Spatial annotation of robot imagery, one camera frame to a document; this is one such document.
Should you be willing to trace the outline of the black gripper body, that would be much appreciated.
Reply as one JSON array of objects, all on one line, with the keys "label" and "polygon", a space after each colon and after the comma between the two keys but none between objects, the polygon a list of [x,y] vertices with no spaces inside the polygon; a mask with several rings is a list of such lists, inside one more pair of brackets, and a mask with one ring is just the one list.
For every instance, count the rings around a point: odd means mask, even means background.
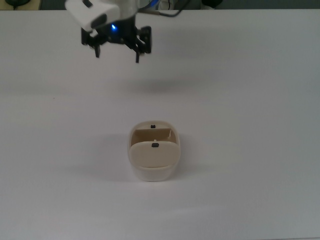
[{"label": "black gripper body", "polygon": [[96,31],[106,42],[134,45],[137,39],[136,16],[117,20],[97,28]]}]

